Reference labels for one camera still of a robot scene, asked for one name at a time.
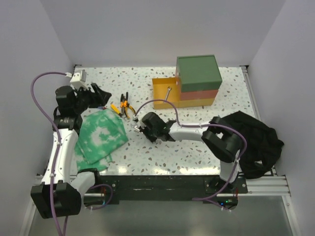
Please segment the silver wrench front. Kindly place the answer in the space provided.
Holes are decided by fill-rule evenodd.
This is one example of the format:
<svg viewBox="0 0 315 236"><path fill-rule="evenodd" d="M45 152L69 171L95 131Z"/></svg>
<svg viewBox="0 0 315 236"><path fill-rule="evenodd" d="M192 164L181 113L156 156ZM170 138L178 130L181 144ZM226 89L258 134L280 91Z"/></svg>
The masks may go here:
<svg viewBox="0 0 315 236"><path fill-rule="evenodd" d="M172 90L171 87L168 87L168 88L167 88L167 93L166 93L165 98L164 98L165 101L168 100L168 97L169 97L169 94L170 94L171 90Z"/></svg>

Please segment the silver wrench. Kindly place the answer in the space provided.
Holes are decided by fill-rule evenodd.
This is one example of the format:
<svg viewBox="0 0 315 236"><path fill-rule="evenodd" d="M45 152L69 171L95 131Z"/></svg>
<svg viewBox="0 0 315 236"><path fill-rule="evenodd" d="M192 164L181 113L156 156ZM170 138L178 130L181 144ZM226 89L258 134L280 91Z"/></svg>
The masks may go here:
<svg viewBox="0 0 315 236"><path fill-rule="evenodd" d="M165 101L168 100L168 97L169 97L169 94L170 94L171 90L172 90L171 87L168 87L168 88L167 88L167 93L166 93L165 98L164 98Z"/></svg>
<svg viewBox="0 0 315 236"><path fill-rule="evenodd" d="M135 129L136 131L138 131L138 132L141 131L141 130L139 129L139 127L137 126L136 123L132 123L132 124L131 124L131 127L132 127L133 129Z"/></svg>

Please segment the yellow drawer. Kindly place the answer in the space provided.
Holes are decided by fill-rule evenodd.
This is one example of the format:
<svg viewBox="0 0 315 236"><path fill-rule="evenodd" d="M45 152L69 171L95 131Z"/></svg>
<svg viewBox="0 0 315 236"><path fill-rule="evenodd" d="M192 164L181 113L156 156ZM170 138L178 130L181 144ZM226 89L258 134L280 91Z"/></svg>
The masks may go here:
<svg viewBox="0 0 315 236"><path fill-rule="evenodd" d="M170 78L153 78L153 99L160 101L154 101L154 109L169 109L172 106L164 101L167 93L167 88L171 87L172 90L169 94L168 100L173 103L176 108L198 107L198 106L210 106L213 104L215 98L199 99L199 100L180 100L179 89L177 87L178 79L175 77Z"/></svg>

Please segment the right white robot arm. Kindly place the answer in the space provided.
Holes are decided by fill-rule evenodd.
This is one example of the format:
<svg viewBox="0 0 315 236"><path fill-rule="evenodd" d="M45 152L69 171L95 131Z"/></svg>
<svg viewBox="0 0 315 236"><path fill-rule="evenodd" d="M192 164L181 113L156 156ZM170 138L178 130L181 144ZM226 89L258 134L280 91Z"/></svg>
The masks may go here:
<svg viewBox="0 0 315 236"><path fill-rule="evenodd" d="M176 120L163 121L156 113L137 114L133 118L135 128L150 142L182 140L203 142L220 160L219 187L231 193L236 187L238 161L247 148L245 137L233 129L224 119L213 117L209 123L181 123Z"/></svg>

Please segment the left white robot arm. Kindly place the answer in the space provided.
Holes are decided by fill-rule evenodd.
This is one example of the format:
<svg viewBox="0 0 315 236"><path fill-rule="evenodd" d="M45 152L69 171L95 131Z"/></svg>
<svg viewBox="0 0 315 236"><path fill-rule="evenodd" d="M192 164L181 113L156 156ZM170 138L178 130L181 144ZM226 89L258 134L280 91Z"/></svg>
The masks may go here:
<svg viewBox="0 0 315 236"><path fill-rule="evenodd" d="M102 187L96 168L80 170L70 178L71 161L88 108L105 106L111 93L95 83L87 89L62 86L55 91L57 107L53 112L53 147L46 172L39 185L31 188L31 198L42 218L78 215L84 194Z"/></svg>

